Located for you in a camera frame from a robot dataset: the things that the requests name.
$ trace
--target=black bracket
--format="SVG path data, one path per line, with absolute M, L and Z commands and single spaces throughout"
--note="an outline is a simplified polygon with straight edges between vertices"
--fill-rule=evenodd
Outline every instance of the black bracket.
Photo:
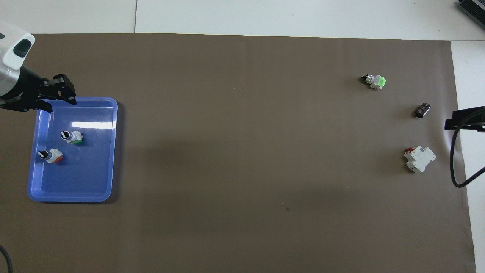
M 445 121 L 445 130 L 455 130 L 460 124 L 460 122 L 468 115 L 479 111 L 479 110 L 484 110 L 485 106 L 480 106 L 480 107 L 475 107 L 475 108 L 468 108 L 468 109 L 463 109 L 463 110 L 456 110 L 453 111 L 453 115 L 451 119 L 447 119 Z M 485 113 L 478 115 L 476 117 L 471 118 L 470 120 L 465 123 L 461 129 L 465 130 L 475 130 L 477 132 L 485 132 Z

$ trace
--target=blue plastic tray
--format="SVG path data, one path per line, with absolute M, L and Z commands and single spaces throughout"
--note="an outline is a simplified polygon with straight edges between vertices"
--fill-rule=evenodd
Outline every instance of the blue plastic tray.
M 49 101 L 52 113 L 37 111 L 27 194 L 40 202 L 103 202 L 111 194 L 118 104 L 112 98 L 77 97 L 77 105 Z M 83 142 L 68 144 L 61 131 L 79 131 Z M 56 148 L 58 163 L 37 152 Z

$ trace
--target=brown paper mat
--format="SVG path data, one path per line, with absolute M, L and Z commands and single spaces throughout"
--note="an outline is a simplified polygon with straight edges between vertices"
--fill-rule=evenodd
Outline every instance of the brown paper mat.
M 16 271 L 475 272 L 443 130 L 449 42 L 36 38 L 27 66 L 119 102 L 115 190 L 98 205 L 31 201 L 35 113 L 1 111 L 0 243 Z M 437 155 L 423 174 L 405 166 L 416 145 Z

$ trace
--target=white table surface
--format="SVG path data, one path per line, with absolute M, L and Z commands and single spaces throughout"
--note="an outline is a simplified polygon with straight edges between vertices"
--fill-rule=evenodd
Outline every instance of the white table surface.
M 31 33 L 450 40 L 458 107 L 483 106 L 485 30 L 456 4 L 453 0 L 0 0 L 0 18 Z M 465 131 L 461 138 L 470 176 L 485 166 L 485 134 Z M 476 269 L 485 273 L 485 176 L 467 190 Z

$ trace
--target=black capacitor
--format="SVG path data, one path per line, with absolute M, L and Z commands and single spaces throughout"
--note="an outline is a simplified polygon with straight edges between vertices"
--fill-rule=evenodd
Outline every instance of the black capacitor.
M 428 113 L 429 109 L 431 109 L 431 105 L 425 102 L 416 109 L 416 111 L 414 112 L 414 115 L 422 119 L 422 117 L 424 117 L 424 115 Z

